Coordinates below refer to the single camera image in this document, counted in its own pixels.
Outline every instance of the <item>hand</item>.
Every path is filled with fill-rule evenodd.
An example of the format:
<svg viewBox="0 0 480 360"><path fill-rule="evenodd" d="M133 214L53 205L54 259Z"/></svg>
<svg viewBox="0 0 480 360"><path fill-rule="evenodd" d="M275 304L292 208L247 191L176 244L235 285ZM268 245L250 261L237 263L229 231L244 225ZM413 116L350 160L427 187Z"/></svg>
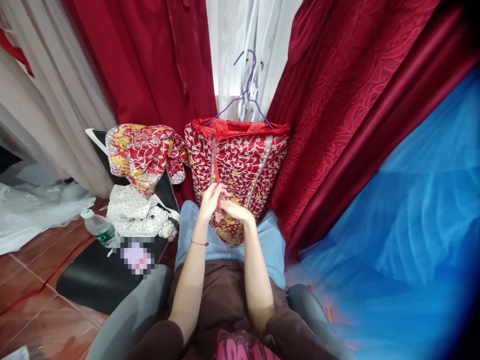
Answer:
<svg viewBox="0 0 480 360"><path fill-rule="evenodd" d="M255 222L254 216L248 209L230 200L221 201L220 208L234 219Z"/></svg>
<svg viewBox="0 0 480 360"><path fill-rule="evenodd" d="M200 212L198 213L199 218L210 220L219 203L220 194L230 196L226 188L227 186L222 183L217 185L213 182L210 184L208 189L203 193L203 198L201 199Z"/></svg>

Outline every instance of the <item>red curtain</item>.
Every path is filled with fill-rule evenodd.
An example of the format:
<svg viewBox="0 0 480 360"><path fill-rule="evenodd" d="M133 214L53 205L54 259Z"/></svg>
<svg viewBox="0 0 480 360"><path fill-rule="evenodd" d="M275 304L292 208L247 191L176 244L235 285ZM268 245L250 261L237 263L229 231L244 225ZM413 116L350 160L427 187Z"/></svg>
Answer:
<svg viewBox="0 0 480 360"><path fill-rule="evenodd" d="M300 7L292 37L311 22L318 30L307 34L310 42L290 42L268 113L293 127L269 202L287 258L325 236L390 152L475 66L463 8L442 3L434 13L437 3ZM321 13L309 9L318 5Z"/></svg>
<svg viewBox="0 0 480 360"><path fill-rule="evenodd" d="M120 124L183 136L193 119L217 114L205 0L63 1ZM178 195L193 200L191 176Z"/></svg>

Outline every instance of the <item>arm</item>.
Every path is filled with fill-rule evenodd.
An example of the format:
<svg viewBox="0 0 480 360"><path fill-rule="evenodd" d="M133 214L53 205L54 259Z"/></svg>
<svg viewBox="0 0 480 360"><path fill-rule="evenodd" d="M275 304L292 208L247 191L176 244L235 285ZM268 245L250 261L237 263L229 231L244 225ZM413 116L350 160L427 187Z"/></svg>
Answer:
<svg viewBox="0 0 480 360"><path fill-rule="evenodd" d="M209 220L214 213L224 185L213 183L203 194L200 211L193 228L192 243L188 248L185 264L178 279L175 296L168 320L178 325L185 345L199 318L200 302L204 289L205 255L207 252L207 231Z"/></svg>
<svg viewBox="0 0 480 360"><path fill-rule="evenodd" d="M274 296L264 255L260 247L257 224L250 211L231 201L221 208L231 217L243 221L245 234L245 293L250 321L262 335L268 320L275 315Z"/></svg>

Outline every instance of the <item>clothes hanger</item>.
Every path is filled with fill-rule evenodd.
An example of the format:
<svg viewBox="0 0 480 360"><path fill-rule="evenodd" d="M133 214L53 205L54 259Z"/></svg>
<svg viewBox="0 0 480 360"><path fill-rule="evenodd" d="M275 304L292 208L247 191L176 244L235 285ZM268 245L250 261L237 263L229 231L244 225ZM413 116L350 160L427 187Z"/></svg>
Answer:
<svg viewBox="0 0 480 360"><path fill-rule="evenodd" d="M267 120L267 118L265 117L265 115L262 113L262 111L260 110L260 106L259 106L259 103L257 102L257 100L255 99L251 99L250 98L250 82L252 81L252 77L254 75L254 70L255 70L255 66L257 65L257 56L255 55L255 53L248 49L247 50L249 53L251 53L253 55L253 66L251 68L251 72L250 72L250 75L248 77L248 80L246 82L246 87L245 87L245 91L241 94L240 97L236 97L234 98L232 101L230 101L230 103L226 106L226 108L224 108L217 116L213 117L212 119L208 120L207 122L204 122L203 125L208 125L210 124L213 120L215 119L218 119L220 117L220 115L222 115L225 111L227 111L227 109L230 107L230 105L232 105L235 101L239 101L239 100L243 100L245 98L245 94L246 94L246 99L249 101L249 102L252 102L252 103L255 103L256 105L256 108L258 109L258 112L260 113L261 117L265 120L265 122L268 124L268 126L270 126L270 128L273 130L274 127L272 126L272 124L270 124L270 122ZM237 64L237 62L240 60L240 58L242 57L242 55L245 53L245 51L242 51L240 53L240 55L236 58L235 62L233 63L233 66L235 66Z"/></svg>

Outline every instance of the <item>light blue cloth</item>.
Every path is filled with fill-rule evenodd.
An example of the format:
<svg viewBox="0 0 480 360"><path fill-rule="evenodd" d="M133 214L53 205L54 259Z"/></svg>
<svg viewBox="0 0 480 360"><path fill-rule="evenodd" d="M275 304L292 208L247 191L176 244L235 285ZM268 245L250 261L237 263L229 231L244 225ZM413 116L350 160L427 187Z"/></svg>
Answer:
<svg viewBox="0 0 480 360"><path fill-rule="evenodd" d="M199 207L192 201L183 203L180 211L180 234L178 236L178 252L175 259L175 270L185 262L194 233L195 221L199 215ZM285 290L285 240L280 233L278 219L270 210L258 225L258 238L265 259L268 275L275 284ZM245 245L232 247L224 243L215 230L208 226L209 245L206 247L206 260L237 260L245 261Z"/></svg>
<svg viewBox="0 0 480 360"><path fill-rule="evenodd" d="M358 359L442 359L474 299L479 239L476 68L287 269L287 283L312 285Z"/></svg>

